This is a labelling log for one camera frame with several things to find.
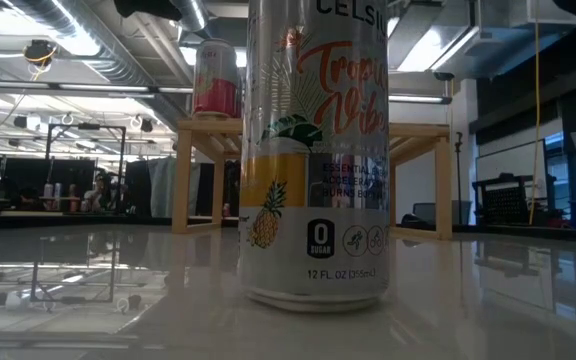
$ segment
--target pink can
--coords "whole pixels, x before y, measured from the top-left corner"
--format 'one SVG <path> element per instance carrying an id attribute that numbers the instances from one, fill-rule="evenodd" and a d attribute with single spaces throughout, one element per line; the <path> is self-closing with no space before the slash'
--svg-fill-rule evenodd
<path id="1" fill-rule="evenodd" d="M 235 49 L 220 39 L 202 42 L 195 64 L 194 114 L 236 117 L 238 79 Z"/>

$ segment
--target pineapple illustration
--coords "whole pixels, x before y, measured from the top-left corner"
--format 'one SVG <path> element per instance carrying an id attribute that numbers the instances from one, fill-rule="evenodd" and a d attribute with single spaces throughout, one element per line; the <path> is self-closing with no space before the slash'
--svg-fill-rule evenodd
<path id="1" fill-rule="evenodd" d="M 263 209 L 257 214 L 252 229 L 248 232 L 248 241 L 252 246 L 257 245 L 265 249 L 275 241 L 281 218 L 279 209 L 284 207 L 284 201 L 286 201 L 286 182 L 273 181 L 266 194 Z"/>

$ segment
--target yellow stripe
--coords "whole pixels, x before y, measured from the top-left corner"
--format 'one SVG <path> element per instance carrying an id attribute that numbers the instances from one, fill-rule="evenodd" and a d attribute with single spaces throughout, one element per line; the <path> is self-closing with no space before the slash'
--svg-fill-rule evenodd
<path id="1" fill-rule="evenodd" d="M 307 155 L 283 154 L 248 159 L 241 172 L 241 205 L 262 206 L 273 180 L 286 182 L 285 207 L 306 205 Z"/>

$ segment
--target wooden stand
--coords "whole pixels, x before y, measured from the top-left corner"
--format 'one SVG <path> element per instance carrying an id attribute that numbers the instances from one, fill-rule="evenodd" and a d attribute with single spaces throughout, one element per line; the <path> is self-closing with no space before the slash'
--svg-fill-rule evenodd
<path id="1" fill-rule="evenodd" d="M 227 159 L 241 158 L 241 140 L 239 135 L 242 131 L 243 122 L 241 119 L 202 116 L 179 122 L 177 180 L 172 213 L 173 233 L 191 234 L 221 227 L 221 206 L 224 199 L 224 165 Z M 215 176 L 213 182 L 212 222 L 210 224 L 188 226 L 188 195 L 190 191 L 193 147 L 215 163 Z"/>
<path id="2" fill-rule="evenodd" d="M 452 239 L 452 164 L 448 125 L 390 124 L 390 227 L 399 236 Z M 435 151 L 436 231 L 398 228 L 397 166 Z"/>

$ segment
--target glossy table surface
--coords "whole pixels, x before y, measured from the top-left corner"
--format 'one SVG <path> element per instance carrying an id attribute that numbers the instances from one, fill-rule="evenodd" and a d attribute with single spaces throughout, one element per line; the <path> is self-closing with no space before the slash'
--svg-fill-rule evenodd
<path id="1" fill-rule="evenodd" d="M 576 359 L 576 243 L 456 236 L 391 238 L 377 306 L 297 314 L 245 296 L 236 229 L 0 230 L 0 359 Z"/>

